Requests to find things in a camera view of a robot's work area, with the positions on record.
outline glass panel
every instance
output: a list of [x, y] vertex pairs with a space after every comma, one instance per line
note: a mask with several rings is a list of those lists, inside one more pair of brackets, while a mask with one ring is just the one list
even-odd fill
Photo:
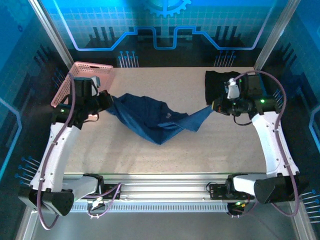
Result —
[[45, 150], [57, 91], [67, 68], [27, 0], [0, 1], [0, 239], [15, 239], [30, 182]]
[[[264, 67], [278, 77], [288, 96], [282, 127], [291, 155], [302, 175], [307, 175], [310, 188], [320, 195], [320, 16], [319, 1], [301, 1], [283, 35]], [[264, 80], [267, 91], [273, 94], [275, 86]], [[315, 198], [304, 202], [315, 201]], [[306, 207], [317, 206], [316, 202]], [[310, 214], [319, 221], [318, 213]], [[320, 233], [320, 225], [312, 224]]]
[[125, 57], [138, 57], [140, 67], [251, 67], [286, 4], [285, 0], [42, 2], [75, 61], [115, 67], [137, 66]]

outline gear logo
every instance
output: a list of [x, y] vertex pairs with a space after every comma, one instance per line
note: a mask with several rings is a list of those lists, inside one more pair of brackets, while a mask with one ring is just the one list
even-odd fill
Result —
[[142, 0], [142, 4], [150, 14], [166, 18], [168, 15], [173, 17], [174, 14], [180, 14], [180, 10], [185, 10], [186, 5], [191, 4], [191, 0]]
[[30, 14], [28, 0], [0, 0], [0, 7], [5, 7], [11, 17], [19, 24], [23, 24]]

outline beige tabletop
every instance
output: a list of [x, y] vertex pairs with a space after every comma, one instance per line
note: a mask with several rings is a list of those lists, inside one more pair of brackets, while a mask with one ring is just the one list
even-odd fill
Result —
[[[205, 73], [245, 72], [251, 67], [116, 68], [110, 94], [148, 96], [173, 111], [193, 114], [206, 107]], [[239, 122], [249, 120], [243, 114]], [[156, 145], [106, 111], [85, 123], [69, 157], [66, 173], [236, 173], [266, 172], [260, 140], [252, 125], [213, 112], [198, 132], [183, 130]]]

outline blue cloth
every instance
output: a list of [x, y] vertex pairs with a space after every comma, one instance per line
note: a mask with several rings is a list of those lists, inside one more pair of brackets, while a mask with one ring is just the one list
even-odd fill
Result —
[[113, 106], [107, 111], [144, 139], [163, 144], [183, 129], [196, 132], [204, 120], [213, 112], [211, 106], [192, 115], [168, 108], [165, 102], [147, 96], [129, 93], [113, 98]]

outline pink plastic basket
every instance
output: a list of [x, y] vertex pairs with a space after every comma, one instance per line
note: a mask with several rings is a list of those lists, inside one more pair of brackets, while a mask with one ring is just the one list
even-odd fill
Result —
[[[99, 92], [103, 90], [109, 91], [115, 77], [113, 66], [81, 61], [76, 61], [69, 73], [71, 73], [74, 77], [99, 77], [101, 85], [98, 88]], [[56, 107], [70, 93], [70, 78], [71, 77], [69, 74], [65, 77], [65, 80], [61, 84], [58, 92], [55, 94], [51, 102], [51, 106]]]

